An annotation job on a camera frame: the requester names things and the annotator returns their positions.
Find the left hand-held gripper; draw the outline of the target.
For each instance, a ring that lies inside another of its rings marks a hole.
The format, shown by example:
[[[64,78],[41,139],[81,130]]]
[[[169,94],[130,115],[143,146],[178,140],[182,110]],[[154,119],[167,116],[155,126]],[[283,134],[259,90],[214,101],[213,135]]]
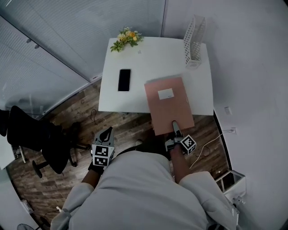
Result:
[[[101,130],[95,134],[92,145],[92,164],[94,166],[107,167],[114,157],[113,127]]]

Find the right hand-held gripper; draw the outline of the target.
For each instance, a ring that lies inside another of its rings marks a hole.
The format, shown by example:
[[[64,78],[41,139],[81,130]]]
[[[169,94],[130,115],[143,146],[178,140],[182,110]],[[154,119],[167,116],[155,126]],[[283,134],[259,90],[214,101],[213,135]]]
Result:
[[[181,130],[178,126],[178,123],[174,120],[172,122],[173,130],[175,133],[175,137],[168,138],[165,142],[166,152],[169,152],[171,149],[175,147],[176,144],[180,144],[182,148],[182,153],[185,155],[191,154],[196,149],[196,142],[194,139],[187,135],[186,137],[181,136]]]

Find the person's left hand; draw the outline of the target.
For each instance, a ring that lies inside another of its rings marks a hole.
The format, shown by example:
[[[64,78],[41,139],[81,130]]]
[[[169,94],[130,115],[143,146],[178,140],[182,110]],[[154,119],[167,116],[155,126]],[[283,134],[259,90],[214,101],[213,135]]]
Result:
[[[104,172],[104,167],[103,166],[94,165],[91,162],[89,167],[88,167],[88,171],[94,171],[94,172],[98,173],[99,175],[102,175],[103,172]]]

